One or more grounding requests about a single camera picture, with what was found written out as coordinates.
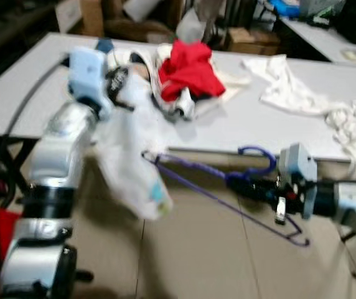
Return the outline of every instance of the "floor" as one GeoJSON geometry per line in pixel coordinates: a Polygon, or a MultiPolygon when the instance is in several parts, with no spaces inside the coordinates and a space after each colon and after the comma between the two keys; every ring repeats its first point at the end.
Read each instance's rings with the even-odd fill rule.
{"type": "MultiPolygon", "coordinates": [[[[267,207],[239,201],[222,182],[180,173],[274,225],[267,207]]],[[[300,221],[311,246],[299,248],[173,181],[166,184],[172,213],[138,221],[110,198],[98,168],[87,168],[70,243],[78,247],[78,267],[93,271],[95,280],[78,284],[74,298],[356,298],[354,258],[331,221],[300,221]]]]}

